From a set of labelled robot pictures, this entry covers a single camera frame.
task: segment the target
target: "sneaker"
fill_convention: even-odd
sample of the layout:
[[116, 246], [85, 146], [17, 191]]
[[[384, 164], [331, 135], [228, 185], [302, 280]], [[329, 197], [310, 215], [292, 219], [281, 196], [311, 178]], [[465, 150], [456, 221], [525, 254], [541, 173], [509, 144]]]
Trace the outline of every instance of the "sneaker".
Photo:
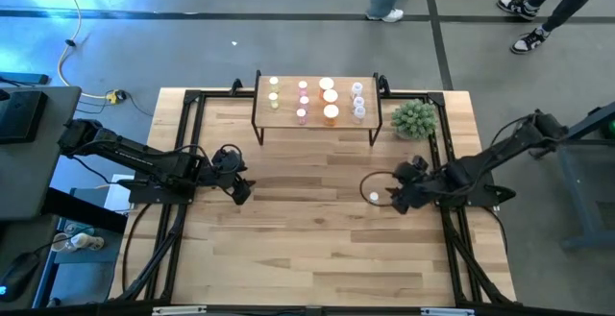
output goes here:
[[514, 54], [526, 54], [538, 48], [550, 33], [545, 32], [542, 28], [536, 28], [533, 32], [524, 35], [515, 44], [510, 46], [510, 52]]
[[526, 20], [532, 20], [538, 14], [538, 9], [528, 9], [525, 0], [498, 0], [496, 5], [501, 10], [516, 14]]
[[394, 23], [404, 18], [404, 12], [401, 10], [393, 9], [385, 17], [372, 17], [369, 14], [366, 15], [369, 20], [381, 20], [386, 23]]

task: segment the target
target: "black sneaker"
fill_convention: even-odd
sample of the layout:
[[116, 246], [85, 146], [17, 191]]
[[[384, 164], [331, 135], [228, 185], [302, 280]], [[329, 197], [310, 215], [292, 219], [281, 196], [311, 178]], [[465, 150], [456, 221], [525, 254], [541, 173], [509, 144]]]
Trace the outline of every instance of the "black sneaker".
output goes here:
[[549, 35], [550, 33], [545, 32], [542, 28], [536, 28], [510, 46], [510, 52], [514, 54], [529, 53], [545, 42]]
[[526, 0], [498, 0], [496, 3], [502, 11], [516, 14], [526, 20], [533, 20], [538, 14], [538, 9], [530, 10], [526, 7]]

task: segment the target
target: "white cable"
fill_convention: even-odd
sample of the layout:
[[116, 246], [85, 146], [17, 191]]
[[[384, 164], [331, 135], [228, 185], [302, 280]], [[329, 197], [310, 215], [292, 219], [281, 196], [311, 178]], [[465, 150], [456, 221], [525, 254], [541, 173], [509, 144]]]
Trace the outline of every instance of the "white cable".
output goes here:
[[[75, 7], [77, 7], [77, 14], [79, 15], [79, 24], [77, 25], [77, 30], [75, 31], [75, 34], [73, 34], [73, 37], [70, 38], [71, 41], [75, 41], [75, 38], [77, 38], [77, 35], [79, 34], [79, 31], [81, 31], [81, 8], [79, 7], [79, 3], [77, 2], [77, 0], [73, 0], [73, 2], [75, 2]], [[66, 78], [64, 77], [64, 75], [62, 74], [62, 66], [64, 65], [64, 62], [66, 61], [66, 58], [68, 57], [68, 49], [71, 46], [66, 44], [66, 47], [64, 47], [64, 51], [61, 53], [61, 57], [60, 60], [58, 61], [58, 75], [60, 76], [60, 79], [62, 82], [64, 82], [64, 85], [66, 86], [71, 86], [70, 83], [66, 80]], [[87, 94], [82, 92], [81, 93], [82, 96], [88, 97], [88, 98], [92, 98], [92, 99], [107, 99], [107, 96], [105, 95], [92, 95], [92, 94]]]

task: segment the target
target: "white sneaker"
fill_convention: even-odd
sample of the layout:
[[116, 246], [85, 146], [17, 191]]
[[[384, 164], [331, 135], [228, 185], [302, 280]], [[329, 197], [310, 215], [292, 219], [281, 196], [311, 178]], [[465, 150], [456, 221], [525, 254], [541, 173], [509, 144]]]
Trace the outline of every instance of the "white sneaker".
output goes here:
[[404, 18], [404, 12], [397, 9], [391, 10], [391, 12], [389, 12], [388, 15], [386, 15], [385, 17], [372, 17], [370, 15], [367, 15], [367, 19], [369, 20], [381, 20], [382, 22], [386, 23], [395, 23], [402, 18]]

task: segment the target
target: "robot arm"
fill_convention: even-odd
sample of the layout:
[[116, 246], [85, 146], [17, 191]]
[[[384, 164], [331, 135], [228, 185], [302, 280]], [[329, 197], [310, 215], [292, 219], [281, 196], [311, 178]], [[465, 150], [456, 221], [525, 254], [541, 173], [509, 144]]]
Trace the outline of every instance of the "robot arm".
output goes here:
[[69, 158], [97, 155], [136, 170], [137, 177], [142, 178], [119, 182], [131, 190], [159, 189], [161, 195], [189, 200], [198, 186], [219, 186], [236, 204], [243, 205], [254, 184], [239, 176], [247, 167], [235, 151], [220, 149], [213, 160], [203, 151], [202, 156], [182, 152], [182, 149], [162, 152], [117, 135], [96, 120], [70, 121], [59, 144], [61, 153]]
[[[410, 207], [419, 208], [431, 201], [442, 207], [496, 206], [514, 197], [515, 192], [493, 185], [488, 173], [528, 149], [554, 148], [566, 133], [567, 128], [552, 115], [537, 109], [517, 121], [512, 136], [476, 156], [450, 161], [429, 173], [428, 164], [421, 157], [415, 157], [412, 163], [402, 162], [393, 174], [402, 187], [388, 189], [392, 205], [402, 214]], [[471, 205], [466, 203], [468, 197], [472, 199]]]

